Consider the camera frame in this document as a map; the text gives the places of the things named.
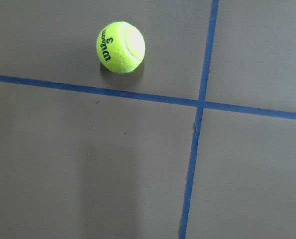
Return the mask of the yellow Wilson tennis ball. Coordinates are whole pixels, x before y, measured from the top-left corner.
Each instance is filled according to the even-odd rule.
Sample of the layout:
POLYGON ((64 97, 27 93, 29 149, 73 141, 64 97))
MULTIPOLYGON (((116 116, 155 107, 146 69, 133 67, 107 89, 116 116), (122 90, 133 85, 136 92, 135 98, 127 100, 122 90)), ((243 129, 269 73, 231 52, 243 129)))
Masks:
POLYGON ((146 51, 141 32, 125 21, 105 26, 96 40, 96 52, 100 62, 111 72, 128 74, 143 61, 146 51))

